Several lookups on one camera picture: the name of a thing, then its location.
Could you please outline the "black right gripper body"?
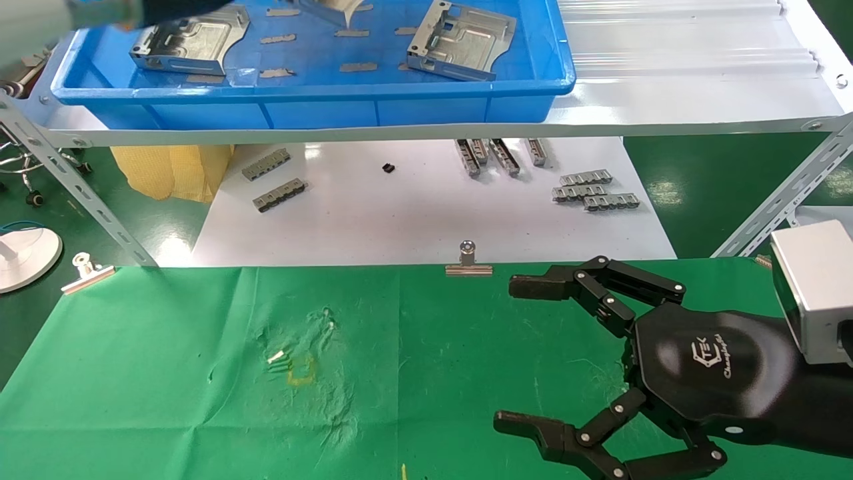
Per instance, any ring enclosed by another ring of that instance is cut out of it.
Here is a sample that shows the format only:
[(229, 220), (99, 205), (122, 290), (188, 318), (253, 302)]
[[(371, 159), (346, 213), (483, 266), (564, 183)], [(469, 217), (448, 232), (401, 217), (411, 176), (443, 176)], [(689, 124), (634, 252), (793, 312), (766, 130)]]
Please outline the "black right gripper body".
[(800, 425), (802, 356), (781, 319), (667, 303), (636, 320), (631, 345), (645, 414), (667, 434), (781, 443)]

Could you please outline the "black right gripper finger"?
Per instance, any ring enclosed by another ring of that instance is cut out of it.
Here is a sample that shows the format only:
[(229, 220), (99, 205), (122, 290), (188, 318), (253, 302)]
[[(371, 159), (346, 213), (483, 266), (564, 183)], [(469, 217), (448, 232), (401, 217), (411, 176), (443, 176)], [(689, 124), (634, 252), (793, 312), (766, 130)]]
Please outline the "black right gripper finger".
[(551, 265), (543, 275), (515, 275), (508, 292), (517, 299), (574, 300), (610, 334), (633, 337), (636, 313), (615, 293), (657, 307), (681, 304), (686, 287), (616, 259), (599, 256), (581, 265)]
[(497, 432), (533, 440), (543, 461), (576, 467), (590, 479), (700, 479), (723, 467), (728, 456), (700, 431), (683, 429), (685, 450), (619, 461), (605, 443), (649, 406), (642, 389), (631, 388), (581, 427), (550, 417), (498, 411)]

